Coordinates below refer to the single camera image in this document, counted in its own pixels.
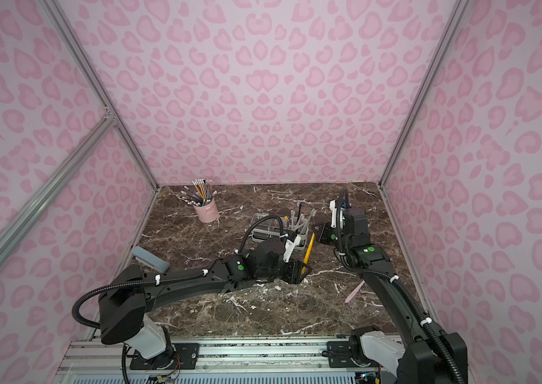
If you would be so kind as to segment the pink metal pencil bucket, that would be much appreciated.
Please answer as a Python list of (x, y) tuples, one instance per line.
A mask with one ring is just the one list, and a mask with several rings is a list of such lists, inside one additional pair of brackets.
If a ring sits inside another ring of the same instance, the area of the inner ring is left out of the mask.
[(220, 213), (216, 201), (212, 200), (204, 206), (194, 206), (198, 219), (203, 223), (211, 223), (219, 219)]

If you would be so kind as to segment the aluminium front rail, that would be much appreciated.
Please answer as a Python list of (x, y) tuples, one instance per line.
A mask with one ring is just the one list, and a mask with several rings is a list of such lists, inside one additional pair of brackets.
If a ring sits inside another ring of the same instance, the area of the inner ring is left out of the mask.
[(132, 371), (134, 352), (99, 339), (74, 342), (59, 365), (55, 383), (396, 383), (379, 363), (330, 368), (326, 343), (346, 337), (289, 335), (252, 338), (175, 338), (199, 343), (194, 370)]

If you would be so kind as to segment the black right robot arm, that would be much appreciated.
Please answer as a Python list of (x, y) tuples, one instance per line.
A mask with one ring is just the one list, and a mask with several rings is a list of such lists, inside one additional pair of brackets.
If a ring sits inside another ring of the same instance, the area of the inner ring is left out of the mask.
[(381, 246), (371, 241), (365, 211), (349, 202), (342, 190), (329, 204), (328, 234), (320, 240), (333, 246), (339, 263), (369, 286), (380, 299), (400, 336), (394, 342), (375, 331), (354, 332), (360, 356), (393, 374), (398, 383), (466, 383), (467, 346), (446, 332), (409, 292)]

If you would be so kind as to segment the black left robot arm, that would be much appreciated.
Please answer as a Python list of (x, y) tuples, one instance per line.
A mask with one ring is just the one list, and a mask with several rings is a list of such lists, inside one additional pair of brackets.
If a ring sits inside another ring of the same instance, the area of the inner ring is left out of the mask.
[(122, 344), (146, 362), (176, 357), (168, 329), (148, 314), (174, 302), (205, 294), (224, 294), (248, 289), (256, 284), (281, 280), (297, 285), (311, 272), (310, 266), (292, 258), (298, 237), (285, 229), (277, 215), (254, 222), (240, 246), (207, 267), (146, 274), (138, 266), (123, 270), (111, 284), (79, 297), (72, 317), (80, 325), (101, 333), (104, 345)]

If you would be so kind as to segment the bundle of coloured pencils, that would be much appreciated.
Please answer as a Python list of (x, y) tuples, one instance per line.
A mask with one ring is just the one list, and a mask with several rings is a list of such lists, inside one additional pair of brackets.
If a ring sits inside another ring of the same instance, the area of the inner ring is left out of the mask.
[(195, 179), (190, 187), (183, 186), (180, 193), (189, 205), (198, 207), (208, 206), (215, 197), (210, 179)]

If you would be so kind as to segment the yellow toothbrush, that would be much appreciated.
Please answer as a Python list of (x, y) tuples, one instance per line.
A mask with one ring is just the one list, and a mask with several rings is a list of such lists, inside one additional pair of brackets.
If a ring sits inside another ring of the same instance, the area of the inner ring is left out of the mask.
[(309, 265), (309, 259), (310, 259), (310, 256), (312, 254), (312, 248), (313, 248), (314, 243), (315, 243), (315, 238), (316, 238), (315, 233), (312, 233), (312, 236), (311, 236), (311, 238), (309, 240), (308, 248), (307, 248), (305, 256), (304, 256), (303, 267), (301, 268), (301, 274), (302, 275), (305, 274), (306, 267)]

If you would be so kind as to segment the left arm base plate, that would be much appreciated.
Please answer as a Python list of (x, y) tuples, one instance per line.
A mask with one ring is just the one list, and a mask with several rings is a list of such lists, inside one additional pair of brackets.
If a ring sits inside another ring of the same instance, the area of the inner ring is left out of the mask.
[(194, 370), (200, 353), (199, 343), (173, 344), (157, 357), (144, 359), (140, 352), (133, 355), (129, 368), (132, 371)]

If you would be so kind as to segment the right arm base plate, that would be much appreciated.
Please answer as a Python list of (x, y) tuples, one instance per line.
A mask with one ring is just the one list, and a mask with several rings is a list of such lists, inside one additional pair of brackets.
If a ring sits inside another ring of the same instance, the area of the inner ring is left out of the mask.
[(328, 360), (330, 368), (369, 367), (369, 364), (359, 362), (352, 351), (349, 341), (331, 341), (326, 343), (326, 349), (321, 355)]

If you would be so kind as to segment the cream toothbrush holder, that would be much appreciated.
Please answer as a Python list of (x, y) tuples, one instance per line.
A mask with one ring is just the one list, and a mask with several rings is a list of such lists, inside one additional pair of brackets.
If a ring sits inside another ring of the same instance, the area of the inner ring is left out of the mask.
[[(306, 248), (307, 244), (308, 244), (308, 241), (309, 241), (309, 231), (307, 232), (306, 235), (301, 235), (301, 234), (298, 234), (296, 233), (296, 226), (292, 227), (291, 225), (289, 226), (286, 222), (285, 222), (285, 216), (284, 217), (281, 217), (281, 220), (283, 222), (283, 227), (284, 227), (284, 231), (288, 232), (290, 238), (292, 240), (296, 240), (296, 237), (299, 237), (299, 240), (298, 242), (296, 243), (296, 249), (299, 250), (299, 251), (302, 251), (304, 248)], [(269, 220), (269, 221), (265, 221), (259, 225), (257, 225), (252, 233), (249, 235), (249, 237), (251, 238), (252, 241), (254, 241), (255, 243), (262, 243), (264, 240), (268, 239), (268, 238), (272, 238), (272, 237), (278, 237), (280, 235), (280, 227), (277, 223), (277, 220), (273, 219), (273, 220)]]

